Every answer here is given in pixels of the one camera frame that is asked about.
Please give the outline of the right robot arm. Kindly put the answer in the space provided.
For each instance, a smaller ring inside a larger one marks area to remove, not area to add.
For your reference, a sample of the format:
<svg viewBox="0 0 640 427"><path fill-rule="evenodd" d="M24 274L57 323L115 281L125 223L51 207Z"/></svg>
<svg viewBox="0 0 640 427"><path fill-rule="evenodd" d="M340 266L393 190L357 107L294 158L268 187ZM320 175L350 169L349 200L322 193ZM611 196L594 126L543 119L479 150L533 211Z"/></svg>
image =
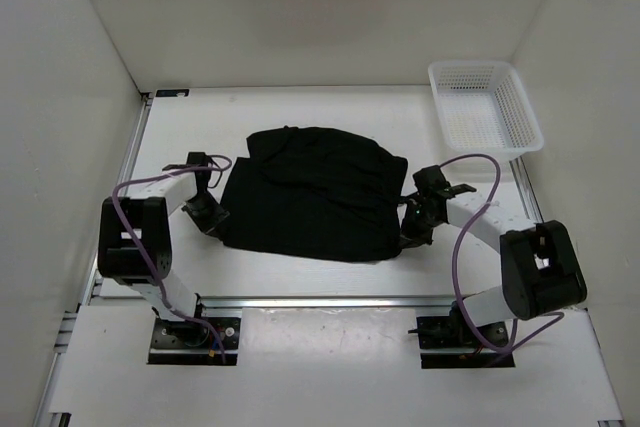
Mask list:
<svg viewBox="0 0 640 427"><path fill-rule="evenodd" d="M403 200L401 245L419 247L433 241L434 230L457 227L451 275L455 295L449 334L460 346L479 341L496 352L511 347L494 345L486 327L506 321L528 321L584 302L587 285L569 232L559 221L535 223L512 214L476 192L414 193ZM500 283L462 295L459 251L467 235L493 249L500 260Z"/></svg>

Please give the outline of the black shorts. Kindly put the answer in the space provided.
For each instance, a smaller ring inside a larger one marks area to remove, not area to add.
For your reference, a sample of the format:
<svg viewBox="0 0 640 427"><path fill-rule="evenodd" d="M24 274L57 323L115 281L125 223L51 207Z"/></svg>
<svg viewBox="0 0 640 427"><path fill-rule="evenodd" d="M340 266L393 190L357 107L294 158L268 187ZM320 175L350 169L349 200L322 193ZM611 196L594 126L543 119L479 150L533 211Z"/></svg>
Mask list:
<svg viewBox="0 0 640 427"><path fill-rule="evenodd" d="M246 142L221 198L225 246L349 263L400 254L406 158L333 128L285 126Z"/></svg>

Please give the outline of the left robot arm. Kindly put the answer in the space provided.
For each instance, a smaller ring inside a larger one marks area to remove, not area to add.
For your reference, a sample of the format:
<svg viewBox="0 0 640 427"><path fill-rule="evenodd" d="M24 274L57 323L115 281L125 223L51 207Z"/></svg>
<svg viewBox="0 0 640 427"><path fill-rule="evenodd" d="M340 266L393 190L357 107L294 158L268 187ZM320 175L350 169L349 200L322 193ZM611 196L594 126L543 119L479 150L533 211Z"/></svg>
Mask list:
<svg viewBox="0 0 640 427"><path fill-rule="evenodd" d="M186 346L222 351L220 333L201 314L199 295L172 270L175 211L210 237L220 235L228 217L210 192L211 172L184 168L114 187L101 207L97 265L102 277L139 293Z"/></svg>

